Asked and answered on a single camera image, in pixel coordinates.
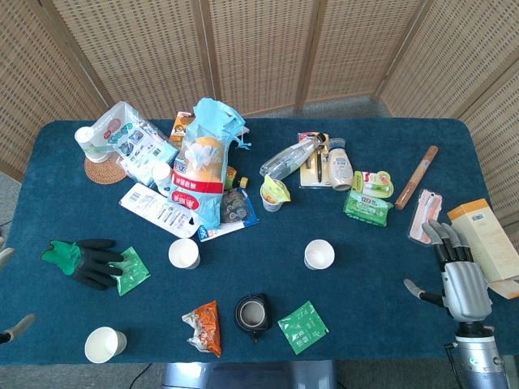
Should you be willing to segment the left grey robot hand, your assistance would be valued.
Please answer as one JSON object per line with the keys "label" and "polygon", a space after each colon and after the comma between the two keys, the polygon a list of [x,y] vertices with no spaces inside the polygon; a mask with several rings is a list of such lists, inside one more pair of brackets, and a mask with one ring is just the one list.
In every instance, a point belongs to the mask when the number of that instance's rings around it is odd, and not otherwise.
{"label": "left grey robot hand", "polygon": [[[1,267],[4,267],[14,253],[13,248],[4,248],[1,251]],[[1,332],[1,344],[7,344],[19,338],[35,322],[35,314],[27,314],[13,327]]]}

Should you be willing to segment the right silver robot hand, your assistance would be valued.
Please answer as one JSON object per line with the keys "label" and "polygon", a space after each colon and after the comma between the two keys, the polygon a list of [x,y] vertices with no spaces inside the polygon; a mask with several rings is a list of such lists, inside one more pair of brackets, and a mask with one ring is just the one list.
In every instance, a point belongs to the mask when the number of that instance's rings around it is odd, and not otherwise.
{"label": "right silver robot hand", "polygon": [[404,280],[404,286],[417,299],[447,309],[459,323],[484,321],[491,314],[491,299],[482,269],[474,261],[465,235],[436,220],[423,223],[422,230],[431,240],[444,292],[429,293],[409,279]]}

